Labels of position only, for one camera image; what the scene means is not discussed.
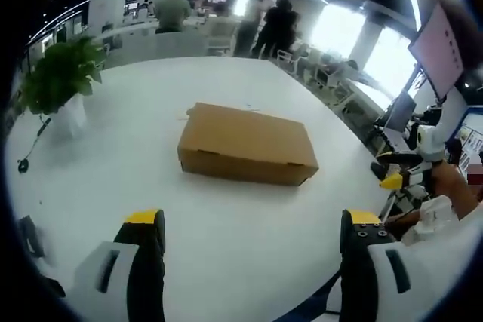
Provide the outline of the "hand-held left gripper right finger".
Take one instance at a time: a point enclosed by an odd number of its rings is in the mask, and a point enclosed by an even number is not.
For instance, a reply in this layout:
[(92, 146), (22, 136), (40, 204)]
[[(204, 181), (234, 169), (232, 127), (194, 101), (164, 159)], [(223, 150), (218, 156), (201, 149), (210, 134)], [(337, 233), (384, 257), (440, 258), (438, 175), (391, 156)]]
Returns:
[(420, 264), (372, 213), (344, 210), (341, 321), (418, 321)]

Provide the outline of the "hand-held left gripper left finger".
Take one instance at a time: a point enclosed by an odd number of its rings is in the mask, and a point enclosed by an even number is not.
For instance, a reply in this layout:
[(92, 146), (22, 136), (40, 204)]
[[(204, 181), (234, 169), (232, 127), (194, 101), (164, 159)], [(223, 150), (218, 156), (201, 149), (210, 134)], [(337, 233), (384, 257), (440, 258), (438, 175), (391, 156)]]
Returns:
[(164, 321), (165, 215), (130, 215), (75, 270), (71, 308), (82, 321)]

